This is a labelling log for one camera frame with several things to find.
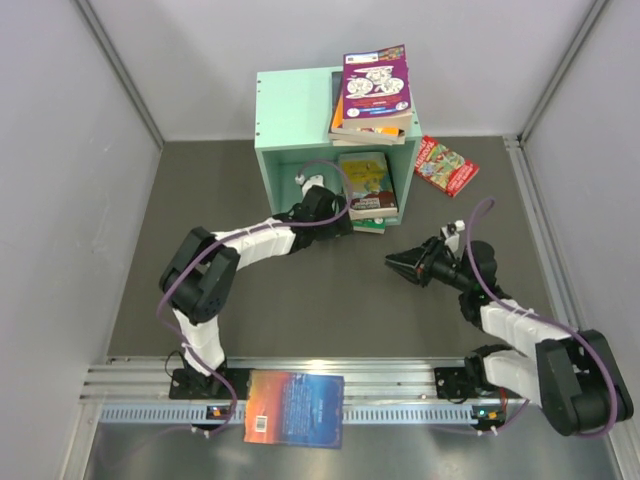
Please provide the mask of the light teal thin book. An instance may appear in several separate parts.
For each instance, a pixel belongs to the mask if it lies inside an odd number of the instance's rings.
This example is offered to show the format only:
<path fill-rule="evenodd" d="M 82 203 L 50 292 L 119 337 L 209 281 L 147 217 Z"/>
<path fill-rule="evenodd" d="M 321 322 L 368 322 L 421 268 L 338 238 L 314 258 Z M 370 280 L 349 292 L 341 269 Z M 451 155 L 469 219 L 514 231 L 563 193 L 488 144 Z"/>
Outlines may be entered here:
<path fill-rule="evenodd" d="M 398 215 L 388 162 L 382 152 L 345 153 L 338 157 L 338 164 L 351 184 L 349 215 L 352 220 Z"/>

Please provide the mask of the green paperback book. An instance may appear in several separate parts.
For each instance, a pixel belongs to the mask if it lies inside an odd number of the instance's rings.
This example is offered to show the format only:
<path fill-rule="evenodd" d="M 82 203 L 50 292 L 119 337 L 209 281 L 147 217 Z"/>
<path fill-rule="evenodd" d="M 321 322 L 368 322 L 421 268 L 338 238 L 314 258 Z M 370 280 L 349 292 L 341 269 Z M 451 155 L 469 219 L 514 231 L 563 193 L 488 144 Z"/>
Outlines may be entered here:
<path fill-rule="evenodd" d="M 360 233 L 384 234 L 386 222 L 384 218 L 371 218 L 352 221 L 353 230 Z"/>

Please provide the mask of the dark blue paperback book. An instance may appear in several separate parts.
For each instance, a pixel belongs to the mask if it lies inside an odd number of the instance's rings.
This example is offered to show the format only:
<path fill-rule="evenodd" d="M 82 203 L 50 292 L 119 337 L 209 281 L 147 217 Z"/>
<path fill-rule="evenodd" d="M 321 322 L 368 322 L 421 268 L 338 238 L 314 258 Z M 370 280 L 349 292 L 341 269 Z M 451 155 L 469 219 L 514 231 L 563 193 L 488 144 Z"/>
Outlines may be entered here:
<path fill-rule="evenodd" d="M 353 135 L 339 135 L 330 134 L 329 139 L 333 146 L 393 146 L 404 145 L 406 136 L 401 132 L 398 136 L 387 136 L 385 138 L 380 137 L 366 137 L 366 136 L 353 136 Z"/>

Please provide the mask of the red Treehouse paperback book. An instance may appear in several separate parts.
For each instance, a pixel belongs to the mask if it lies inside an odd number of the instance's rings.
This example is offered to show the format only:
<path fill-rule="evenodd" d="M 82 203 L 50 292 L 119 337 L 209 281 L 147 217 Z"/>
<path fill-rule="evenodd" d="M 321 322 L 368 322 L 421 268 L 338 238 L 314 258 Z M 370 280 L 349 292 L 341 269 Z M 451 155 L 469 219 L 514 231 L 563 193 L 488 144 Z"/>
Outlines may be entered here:
<path fill-rule="evenodd" d="M 455 198 L 478 172 L 471 160 L 430 136 L 422 137 L 414 173 L 447 196 Z"/>

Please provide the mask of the purple paperback book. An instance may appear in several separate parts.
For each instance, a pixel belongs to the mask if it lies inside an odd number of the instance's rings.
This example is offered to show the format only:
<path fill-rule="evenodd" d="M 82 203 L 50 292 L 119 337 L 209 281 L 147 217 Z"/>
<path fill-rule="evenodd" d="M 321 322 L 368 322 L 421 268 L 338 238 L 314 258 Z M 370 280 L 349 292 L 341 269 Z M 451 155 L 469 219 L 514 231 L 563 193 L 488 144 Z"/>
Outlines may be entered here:
<path fill-rule="evenodd" d="M 346 128 L 410 128 L 413 116 L 404 44 L 343 56 Z"/>

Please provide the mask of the dark brown Edward Tulane book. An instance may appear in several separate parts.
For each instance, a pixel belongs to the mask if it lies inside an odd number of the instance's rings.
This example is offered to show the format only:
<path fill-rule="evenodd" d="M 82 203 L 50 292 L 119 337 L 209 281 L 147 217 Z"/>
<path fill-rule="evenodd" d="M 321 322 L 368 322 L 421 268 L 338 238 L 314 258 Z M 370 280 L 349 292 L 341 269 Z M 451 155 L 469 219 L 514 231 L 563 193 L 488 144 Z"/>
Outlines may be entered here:
<path fill-rule="evenodd" d="M 338 101 L 342 93 L 342 79 L 343 79 L 342 71 L 333 71 L 331 73 L 331 100 L 332 100 L 331 116 L 335 115 Z"/>

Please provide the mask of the Jane Eyre sunset cover book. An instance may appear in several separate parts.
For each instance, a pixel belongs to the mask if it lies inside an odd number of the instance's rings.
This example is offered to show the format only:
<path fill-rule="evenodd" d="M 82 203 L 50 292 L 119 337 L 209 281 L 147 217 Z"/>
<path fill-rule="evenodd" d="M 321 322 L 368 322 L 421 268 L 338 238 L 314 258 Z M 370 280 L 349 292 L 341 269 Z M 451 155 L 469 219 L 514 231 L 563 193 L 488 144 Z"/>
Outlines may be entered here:
<path fill-rule="evenodd" d="M 254 370 L 249 377 L 244 441 L 339 449 L 343 440 L 342 376 Z"/>

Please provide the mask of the black yellow Storey Treehouse book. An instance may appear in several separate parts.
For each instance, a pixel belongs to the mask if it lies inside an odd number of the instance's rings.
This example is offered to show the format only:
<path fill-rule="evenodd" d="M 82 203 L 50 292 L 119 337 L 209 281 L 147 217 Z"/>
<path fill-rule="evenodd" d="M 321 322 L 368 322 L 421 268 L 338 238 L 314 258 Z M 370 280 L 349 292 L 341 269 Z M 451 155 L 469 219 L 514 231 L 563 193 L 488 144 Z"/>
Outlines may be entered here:
<path fill-rule="evenodd" d="M 386 225 L 385 219 L 381 217 L 366 218 L 366 219 L 353 219 L 352 223 L 355 226 L 367 227 L 367 228 L 382 228 Z"/>

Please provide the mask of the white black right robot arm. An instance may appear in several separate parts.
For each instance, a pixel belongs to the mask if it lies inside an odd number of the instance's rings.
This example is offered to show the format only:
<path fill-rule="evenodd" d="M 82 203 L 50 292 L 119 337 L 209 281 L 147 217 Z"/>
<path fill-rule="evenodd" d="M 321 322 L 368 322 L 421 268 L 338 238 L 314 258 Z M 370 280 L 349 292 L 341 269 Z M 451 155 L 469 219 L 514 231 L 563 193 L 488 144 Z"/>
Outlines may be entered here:
<path fill-rule="evenodd" d="M 466 382 L 478 396 L 507 389 L 539 407 L 563 436 L 608 432 L 631 419 L 634 403 L 603 334 L 544 320 L 499 286 L 494 248 L 460 241 L 461 221 L 421 245 L 389 254 L 385 264 L 410 283 L 456 289 L 464 319 L 500 339 L 465 359 Z"/>

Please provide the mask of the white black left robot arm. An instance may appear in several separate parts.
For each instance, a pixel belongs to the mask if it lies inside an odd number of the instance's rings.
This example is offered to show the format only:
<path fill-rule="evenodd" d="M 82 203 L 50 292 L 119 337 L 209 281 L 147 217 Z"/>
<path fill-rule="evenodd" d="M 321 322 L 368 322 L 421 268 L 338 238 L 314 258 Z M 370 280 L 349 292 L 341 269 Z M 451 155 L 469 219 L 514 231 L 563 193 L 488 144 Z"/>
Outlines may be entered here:
<path fill-rule="evenodd" d="M 347 191 L 331 191 L 321 175 L 296 181 L 302 200 L 285 212 L 229 232 L 192 229 L 161 275 L 157 311 L 171 311 L 181 341 L 182 366 L 169 374 L 171 399 L 232 398 L 240 389 L 243 375 L 227 368 L 219 327 L 238 271 L 353 232 Z"/>

